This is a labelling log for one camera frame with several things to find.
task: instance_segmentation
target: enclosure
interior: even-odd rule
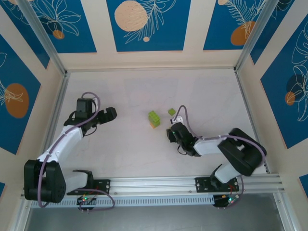
[[[307,230],[306,0],[0,5],[1,230]],[[89,91],[117,117],[90,130],[61,168],[110,180],[116,206],[81,213],[78,196],[66,195],[39,208],[24,197],[24,165],[56,141]],[[181,105],[196,134],[240,128],[267,151],[238,178],[245,191],[231,208],[214,208],[222,193],[201,193],[196,181],[228,161],[223,153],[184,155],[168,140],[168,111]]]

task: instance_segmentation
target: white table surface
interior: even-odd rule
[[[85,137],[63,167],[91,170],[96,178],[210,175],[226,163],[222,153],[180,155],[177,144],[169,142],[166,129],[171,116],[167,111],[182,104],[199,135],[217,136],[240,128],[254,137],[232,69],[72,73],[56,136],[85,91],[96,93],[101,109],[112,106],[118,116]],[[161,120],[155,129],[148,120],[151,110]],[[265,168],[259,167],[256,173],[265,173]]]

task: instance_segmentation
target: purple cable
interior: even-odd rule
[[[265,154],[263,152],[263,150],[259,147],[259,145],[257,145],[256,143],[248,140],[248,139],[245,139],[243,137],[239,137],[239,136],[231,136],[231,135],[222,135],[222,136],[216,136],[216,137],[210,137],[210,138],[204,138],[204,137],[201,137],[201,136],[198,136],[196,133],[194,133],[194,131],[192,130],[190,124],[189,124],[189,120],[188,120],[188,112],[187,112],[187,108],[185,105],[181,105],[178,109],[178,112],[175,116],[175,119],[178,117],[179,113],[180,113],[180,110],[184,108],[185,110],[185,117],[186,117],[186,123],[187,123],[187,127],[189,129],[189,131],[191,132],[191,134],[195,137],[197,137],[198,139],[201,139],[201,140],[204,140],[204,141],[213,141],[213,140],[219,140],[219,139],[223,139],[223,138],[232,138],[232,139],[235,139],[235,140],[241,140],[241,141],[244,141],[248,144],[251,144],[252,146],[255,146],[258,151],[261,153],[262,155],[262,162],[259,166],[261,166],[264,162],[265,162]],[[233,206],[234,204],[237,204],[238,201],[240,200],[240,198],[242,197],[243,193],[244,193],[244,181],[243,181],[243,178],[242,176],[240,176],[240,179],[241,179],[241,182],[242,182],[242,190],[241,190],[241,194],[240,194],[240,197],[234,202],[232,203],[231,205],[229,206]]]
[[[108,196],[110,198],[110,200],[112,201],[112,206],[111,207],[108,207],[108,208],[97,208],[97,209],[92,209],[91,212],[95,212],[95,211],[105,211],[105,210],[109,210],[109,209],[113,209],[116,205],[116,202],[115,200],[112,198],[111,195],[109,195],[108,193],[102,191],[102,190],[99,190],[99,189],[76,189],[78,191],[91,191],[91,192],[98,192],[98,193],[102,193],[106,196]],[[79,205],[79,209],[80,210],[83,210],[81,205],[82,205],[83,202],[80,203]]]
[[[46,163],[47,163],[48,158],[51,156],[53,150],[54,150],[54,149],[56,148],[56,146],[60,143],[60,141],[66,136],[66,134],[68,134],[68,133],[69,133],[70,131],[72,131],[73,129],[78,128],[78,127],[80,127],[81,125],[84,125],[84,124],[88,123],[89,121],[91,121],[92,119],[94,119],[94,118],[97,116],[98,112],[100,111],[100,107],[101,107],[101,100],[100,100],[100,98],[99,98],[95,93],[89,92],[89,91],[83,93],[83,94],[81,95],[81,97],[83,98],[83,96],[86,95],[86,94],[92,94],[92,95],[94,95],[94,98],[97,99],[97,109],[96,109],[96,112],[94,113],[94,115],[93,115],[90,119],[87,119],[87,120],[85,120],[85,121],[83,121],[83,122],[81,122],[81,123],[79,123],[79,124],[77,124],[77,125],[71,127],[70,129],[68,129],[62,136],[60,136],[59,139],[57,139],[57,141],[54,143],[54,145],[50,148],[49,154],[46,155],[46,157],[45,157],[45,159],[44,159],[44,161],[43,161],[42,167],[40,168],[39,177],[38,177],[38,179],[39,179],[39,180],[38,180],[38,205],[39,205],[39,207],[41,207],[41,208],[45,208],[45,207],[48,205],[48,203],[46,203],[46,204],[43,205],[43,204],[42,204],[42,200],[41,200],[42,180],[43,180],[43,174],[44,174],[45,165],[46,165]]]

